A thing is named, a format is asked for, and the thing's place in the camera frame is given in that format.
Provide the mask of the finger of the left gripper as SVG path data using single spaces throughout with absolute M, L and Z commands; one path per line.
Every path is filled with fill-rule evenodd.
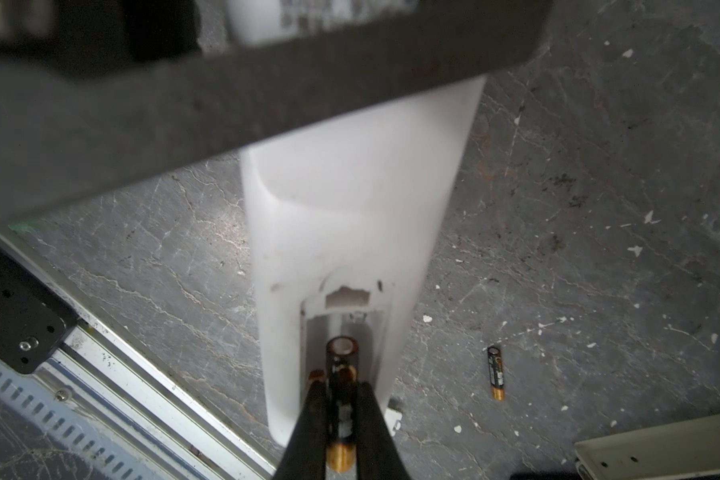
M 0 1 L 0 225 L 529 59 L 548 1 L 423 1 L 207 55 L 192 1 Z

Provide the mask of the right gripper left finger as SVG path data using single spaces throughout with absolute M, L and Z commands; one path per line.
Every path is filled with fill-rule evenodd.
M 323 381 L 310 384 L 294 431 L 273 480 L 323 480 L 326 476 L 328 402 Z

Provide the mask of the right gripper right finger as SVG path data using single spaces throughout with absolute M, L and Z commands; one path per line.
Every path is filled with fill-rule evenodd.
M 372 386 L 359 383 L 354 420 L 359 480 L 410 480 L 394 445 Z

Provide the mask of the AAA battery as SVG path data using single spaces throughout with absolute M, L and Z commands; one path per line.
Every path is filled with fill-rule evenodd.
M 326 345 L 328 443 L 327 466 L 347 472 L 356 458 L 355 404 L 359 347 L 355 339 L 337 336 Z

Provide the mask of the AAA battery one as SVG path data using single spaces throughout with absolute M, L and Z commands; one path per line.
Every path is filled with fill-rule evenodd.
M 487 349 L 487 360 L 493 398 L 497 401 L 505 399 L 504 370 L 501 350 L 497 346 Z

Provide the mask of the white remote control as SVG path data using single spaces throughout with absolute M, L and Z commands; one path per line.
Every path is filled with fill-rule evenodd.
M 337 336 L 386 406 L 485 85 L 472 77 L 239 153 L 271 437 Z

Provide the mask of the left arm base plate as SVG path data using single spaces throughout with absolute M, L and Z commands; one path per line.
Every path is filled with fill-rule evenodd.
M 29 375 L 60 347 L 79 315 L 0 249 L 0 360 Z

